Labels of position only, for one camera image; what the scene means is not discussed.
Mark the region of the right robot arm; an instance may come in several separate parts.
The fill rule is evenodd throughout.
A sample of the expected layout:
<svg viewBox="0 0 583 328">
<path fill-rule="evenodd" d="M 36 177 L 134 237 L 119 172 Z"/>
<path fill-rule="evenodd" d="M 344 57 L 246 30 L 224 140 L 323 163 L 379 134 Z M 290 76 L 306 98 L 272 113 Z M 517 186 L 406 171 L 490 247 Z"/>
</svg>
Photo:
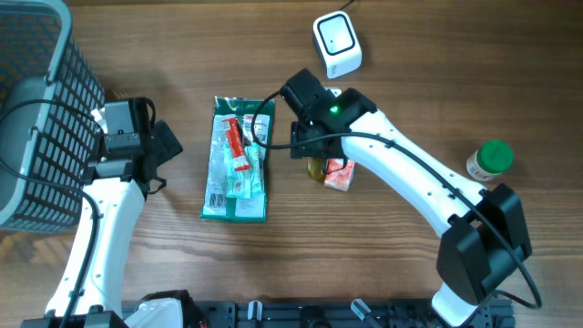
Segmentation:
<svg viewBox="0 0 583 328">
<path fill-rule="evenodd" d="M 442 285 L 431 301 L 451 327 L 467 324 L 479 306 L 502 295 L 499 285 L 520 272 L 532 253 L 518 195 L 458 175 L 416 146 L 368 97 L 354 88 L 334 94 L 308 69 L 278 92 L 296 115 L 291 156 L 350 159 L 407 200 L 440 239 Z"/>
</svg>

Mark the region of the red Kleenex tissue pack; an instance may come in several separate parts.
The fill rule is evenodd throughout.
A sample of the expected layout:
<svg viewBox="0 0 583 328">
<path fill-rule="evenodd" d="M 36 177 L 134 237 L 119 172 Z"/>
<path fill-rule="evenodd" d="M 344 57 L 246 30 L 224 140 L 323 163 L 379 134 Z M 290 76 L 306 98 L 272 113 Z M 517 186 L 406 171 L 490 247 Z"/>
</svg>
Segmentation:
<svg viewBox="0 0 583 328">
<path fill-rule="evenodd" d="M 353 180 L 354 165 L 355 163 L 350 159 L 328 159 L 324 186 L 347 191 Z"/>
</svg>

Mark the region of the green 3M product package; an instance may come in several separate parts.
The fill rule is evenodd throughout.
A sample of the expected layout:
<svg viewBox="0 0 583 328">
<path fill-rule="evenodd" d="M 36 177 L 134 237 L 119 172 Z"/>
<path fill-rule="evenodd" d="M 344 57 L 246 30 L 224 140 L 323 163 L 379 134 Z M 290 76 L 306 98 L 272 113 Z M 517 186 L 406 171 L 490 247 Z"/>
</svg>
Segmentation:
<svg viewBox="0 0 583 328">
<path fill-rule="evenodd" d="M 269 151 L 263 147 L 271 141 L 274 103 L 262 105 L 258 99 L 216 97 L 210 137 L 210 158 L 205 200 L 200 217 L 204 220 L 223 220 L 238 223 L 263 223 L 267 220 Z M 227 170 L 223 146 L 228 144 L 221 121 L 236 117 L 243 147 L 256 143 L 261 147 L 265 194 L 250 199 L 228 198 Z"/>
</svg>

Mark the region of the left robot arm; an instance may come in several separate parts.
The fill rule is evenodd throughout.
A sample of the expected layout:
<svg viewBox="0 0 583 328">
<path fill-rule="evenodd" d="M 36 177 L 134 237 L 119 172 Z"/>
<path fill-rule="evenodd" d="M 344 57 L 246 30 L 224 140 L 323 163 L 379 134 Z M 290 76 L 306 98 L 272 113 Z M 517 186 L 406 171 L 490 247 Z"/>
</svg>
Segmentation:
<svg viewBox="0 0 583 328">
<path fill-rule="evenodd" d="M 30 327 L 122 326 L 121 284 L 132 232 L 158 177 L 181 152 L 154 103 L 135 97 L 89 111 L 30 99 L 1 117 L 1 226 L 77 233 L 45 314 Z"/>
</svg>

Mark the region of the yellow liquid bottle silver cap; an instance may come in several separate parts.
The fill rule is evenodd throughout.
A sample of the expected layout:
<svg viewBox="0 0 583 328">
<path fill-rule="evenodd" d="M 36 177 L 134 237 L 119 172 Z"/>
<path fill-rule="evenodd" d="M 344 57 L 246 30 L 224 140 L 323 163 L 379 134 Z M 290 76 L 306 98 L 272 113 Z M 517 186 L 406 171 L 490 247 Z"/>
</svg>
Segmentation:
<svg viewBox="0 0 583 328">
<path fill-rule="evenodd" d="M 323 171 L 324 160 L 321 158 L 309 158 L 307 160 L 307 172 L 311 179 L 324 182 L 326 174 Z"/>
</svg>

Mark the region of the green lid white jar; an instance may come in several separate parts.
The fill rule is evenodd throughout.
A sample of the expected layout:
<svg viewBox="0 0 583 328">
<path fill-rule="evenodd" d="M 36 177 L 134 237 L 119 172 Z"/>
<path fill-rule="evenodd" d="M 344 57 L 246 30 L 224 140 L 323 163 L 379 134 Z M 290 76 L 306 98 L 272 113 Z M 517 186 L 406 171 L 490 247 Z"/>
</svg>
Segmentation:
<svg viewBox="0 0 583 328">
<path fill-rule="evenodd" d="M 466 161 L 468 174 L 479 181 L 489 181 L 508 171 L 514 164 L 514 151 L 502 140 L 490 140 Z"/>
</svg>

